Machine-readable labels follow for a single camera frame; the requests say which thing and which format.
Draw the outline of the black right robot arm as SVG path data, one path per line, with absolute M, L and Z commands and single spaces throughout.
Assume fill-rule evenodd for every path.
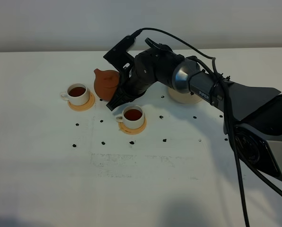
M 105 59 L 120 73 L 110 110 L 145 94 L 160 82 L 182 94 L 200 97 L 224 114 L 224 132 L 245 163 L 282 181 L 282 93 L 271 87 L 248 87 L 224 78 L 195 56 L 175 54 L 164 44 L 146 39 L 149 48 L 136 56 L 126 36 Z

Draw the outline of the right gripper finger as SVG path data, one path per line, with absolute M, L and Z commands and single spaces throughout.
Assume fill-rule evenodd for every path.
M 123 87 L 118 87 L 111 100 L 106 104 L 106 106 L 110 111 L 113 111 L 115 108 L 128 102 L 132 102 L 135 99 L 136 95 L 131 95 L 126 92 Z

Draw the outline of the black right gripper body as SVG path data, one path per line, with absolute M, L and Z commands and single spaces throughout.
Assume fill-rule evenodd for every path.
M 146 43 L 150 48 L 133 57 L 128 51 L 134 43 L 135 36 L 127 35 L 104 55 L 104 59 L 120 74 L 113 99 L 133 99 L 142 96 L 158 80 L 154 69 L 159 57 L 172 53 L 169 46 L 147 38 Z

